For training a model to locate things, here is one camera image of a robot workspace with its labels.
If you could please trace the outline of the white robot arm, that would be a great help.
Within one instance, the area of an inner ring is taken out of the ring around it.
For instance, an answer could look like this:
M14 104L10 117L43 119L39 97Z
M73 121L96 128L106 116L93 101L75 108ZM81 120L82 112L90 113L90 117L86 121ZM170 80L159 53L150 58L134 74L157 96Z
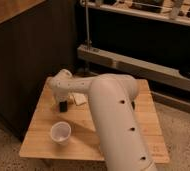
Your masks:
M132 106L139 93L134 77L101 74L81 78L62 69L48 84L58 103L65 102L69 93L87 95L108 171L157 171Z

